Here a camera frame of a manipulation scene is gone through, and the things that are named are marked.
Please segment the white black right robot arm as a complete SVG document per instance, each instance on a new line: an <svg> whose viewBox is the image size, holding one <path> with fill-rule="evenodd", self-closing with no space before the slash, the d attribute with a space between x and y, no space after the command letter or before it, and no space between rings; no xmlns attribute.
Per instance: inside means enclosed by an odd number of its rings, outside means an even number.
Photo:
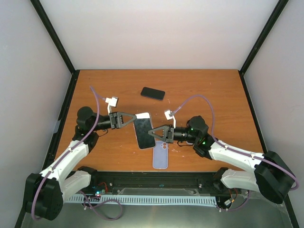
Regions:
<svg viewBox="0 0 304 228"><path fill-rule="evenodd" d="M295 175L277 153L242 150L213 137L208 129L204 119L195 116L188 120L186 127L167 124L149 130L148 134L165 143L191 143L199 157L238 167L239 171L226 168L218 170L218 179L214 185L219 190L238 188L256 191L267 200L281 204L289 191L298 186Z"/></svg>

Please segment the lavender plain phone case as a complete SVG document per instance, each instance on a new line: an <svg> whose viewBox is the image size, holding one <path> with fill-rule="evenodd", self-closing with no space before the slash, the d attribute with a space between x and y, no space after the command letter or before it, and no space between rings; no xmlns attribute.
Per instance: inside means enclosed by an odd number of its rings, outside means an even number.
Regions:
<svg viewBox="0 0 304 228"><path fill-rule="evenodd" d="M167 143L156 141L156 146L153 148L152 167L154 169L168 168L168 149Z"/></svg>

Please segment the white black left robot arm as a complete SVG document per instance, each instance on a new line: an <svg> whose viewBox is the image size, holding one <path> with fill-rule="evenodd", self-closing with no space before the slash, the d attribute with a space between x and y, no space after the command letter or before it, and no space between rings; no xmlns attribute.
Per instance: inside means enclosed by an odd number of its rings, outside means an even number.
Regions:
<svg viewBox="0 0 304 228"><path fill-rule="evenodd" d="M75 134L66 150L40 173L32 173L26 179L24 209L33 220L54 220L63 204L83 188L94 191L99 179L90 172L80 170L71 175L75 166L95 147L99 139L97 131L120 129L134 120L136 115L114 112L102 116L84 106L77 112Z"/></svg>

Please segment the blue-edged black phone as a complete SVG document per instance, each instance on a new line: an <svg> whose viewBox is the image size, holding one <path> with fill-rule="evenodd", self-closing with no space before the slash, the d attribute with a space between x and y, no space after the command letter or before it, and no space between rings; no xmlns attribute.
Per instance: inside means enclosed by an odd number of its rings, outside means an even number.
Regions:
<svg viewBox="0 0 304 228"><path fill-rule="evenodd" d="M154 88L144 87L141 91L141 96L161 101L164 99L165 92Z"/></svg>

